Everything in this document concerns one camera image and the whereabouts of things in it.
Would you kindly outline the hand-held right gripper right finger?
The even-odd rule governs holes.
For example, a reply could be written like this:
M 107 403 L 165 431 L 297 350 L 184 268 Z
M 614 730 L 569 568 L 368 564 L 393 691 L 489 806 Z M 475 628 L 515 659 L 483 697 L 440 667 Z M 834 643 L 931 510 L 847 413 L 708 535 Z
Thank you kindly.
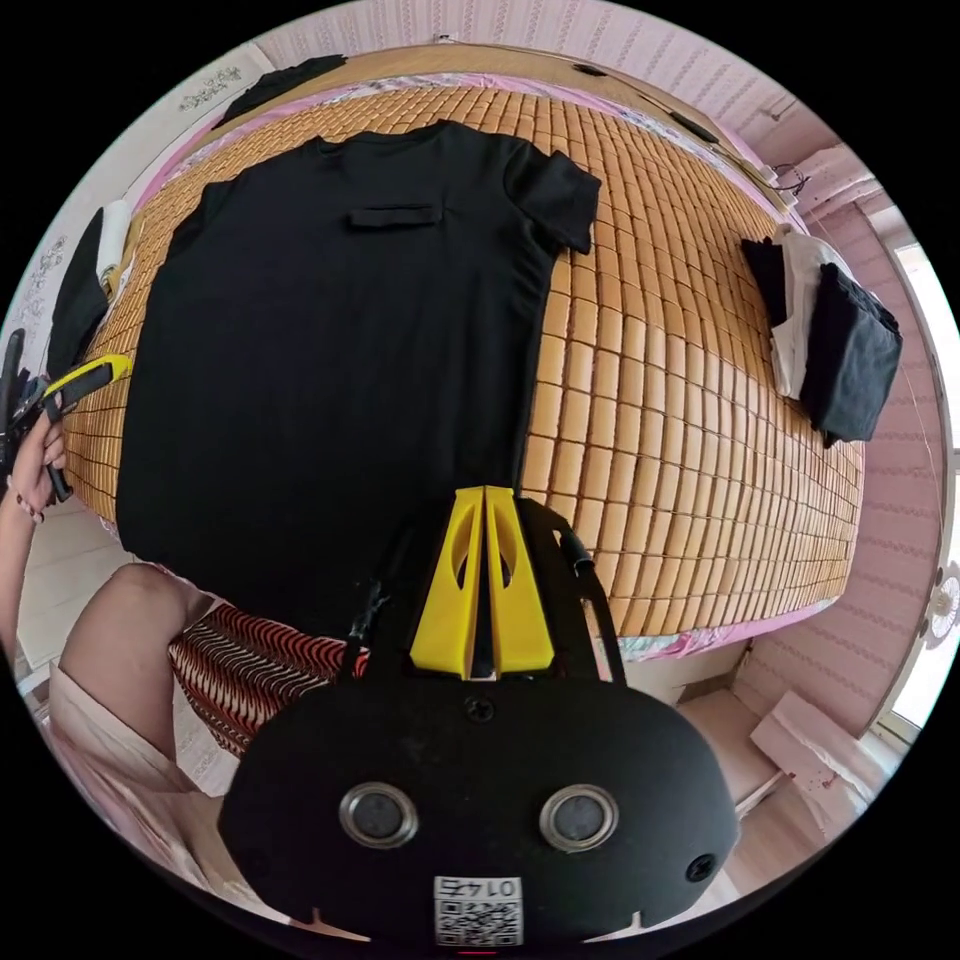
M 554 648 L 513 492 L 485 488 L 490 627 L 497 672 L 543 672 Z

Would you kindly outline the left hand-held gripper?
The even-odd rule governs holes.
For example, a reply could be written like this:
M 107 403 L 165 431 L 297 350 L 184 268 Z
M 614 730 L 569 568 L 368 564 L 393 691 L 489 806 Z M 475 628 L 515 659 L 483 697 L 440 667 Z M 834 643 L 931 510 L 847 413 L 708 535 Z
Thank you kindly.
M 50 380 L 34 377 L 21 366 L 26 332 L 17 328 L 7 341 L 1 372 L 1 480 L 12 475 L 26 433 L 45 411 L 70 411 L 93 393 L 128 377 L 132 360 L 127 355 L 105 354 Z

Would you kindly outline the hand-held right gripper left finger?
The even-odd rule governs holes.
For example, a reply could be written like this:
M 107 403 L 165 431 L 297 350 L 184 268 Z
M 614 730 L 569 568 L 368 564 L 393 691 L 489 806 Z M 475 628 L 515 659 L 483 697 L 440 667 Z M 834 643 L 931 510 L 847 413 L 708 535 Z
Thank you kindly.
M 410 647 L 415 668 L 470 672 L 483 559 L 485 489 L 456 492 Z

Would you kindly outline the person's left hand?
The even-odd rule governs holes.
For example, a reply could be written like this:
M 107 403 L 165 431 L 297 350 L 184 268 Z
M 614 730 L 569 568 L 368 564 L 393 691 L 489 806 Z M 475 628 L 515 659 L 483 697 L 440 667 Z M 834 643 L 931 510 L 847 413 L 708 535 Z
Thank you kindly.
M 21 442 L 14 466 L 7 478 L 7 495 L 15 508 L 34 525 L 44 520 L 53 481 L 49 468 L 65 465 L 65 444 L 61 421 L 54 422 L 42 412 Z

